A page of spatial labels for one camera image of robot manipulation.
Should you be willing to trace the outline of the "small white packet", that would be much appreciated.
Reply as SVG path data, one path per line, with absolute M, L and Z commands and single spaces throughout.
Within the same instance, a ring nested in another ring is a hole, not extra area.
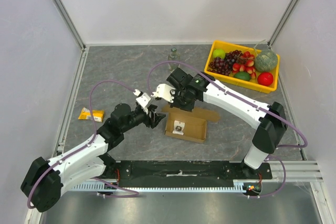
M 178 134 L 178 135 L 184 135 L 184 128 L 185 128 L 185 123 L 181 121 L 174 121 L 173 124 L 173 134 Z

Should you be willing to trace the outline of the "brown cardboard box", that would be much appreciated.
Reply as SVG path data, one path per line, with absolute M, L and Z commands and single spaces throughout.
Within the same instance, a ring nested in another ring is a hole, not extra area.
M 162 112 L 167 113 L 165 136 L 195 143 L 204 143 L 206 140 L 207 123 L 217 123 L 220 119 L 220 115 L 216 111 L 197 107 L 192 112 L 187 112 L 165 105 L 162 108 Z M 175 120 L 185 123 L 184 135 L 172 133 Z

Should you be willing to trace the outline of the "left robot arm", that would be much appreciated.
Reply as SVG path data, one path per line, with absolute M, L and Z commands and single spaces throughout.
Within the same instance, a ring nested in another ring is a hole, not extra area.
M 27 196 L 27 207 L 45 212 L 75 185 L 99 176 L 111 178 L 115 165 L 108 151 L 124 140 L 125 132 L 140 124 L 155 128 L 166 116 L 157 113 L 156 108 L 150 105 L 145 112 L 140 105 L 132 110 L 120 103 L 86 141 L 48 160 L 35 159 L 20 187 Z

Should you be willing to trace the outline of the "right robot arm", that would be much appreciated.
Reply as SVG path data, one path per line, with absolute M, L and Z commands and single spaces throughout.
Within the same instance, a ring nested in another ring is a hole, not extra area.
M 192 76 L 177 68 L 167 77 L 167 82 L 173 87 L 170 91 L 173 97 L 171 107 L 191 112 L 198 100 L 230 112 L 256 130 L 252 145 L 240 166 L 245 178 L 254 178 L 287 130 L 287 125 L 278 119 L 286 118 L 283 106 L 278 102 L 269 105 L 250 99 L 203 72 Z

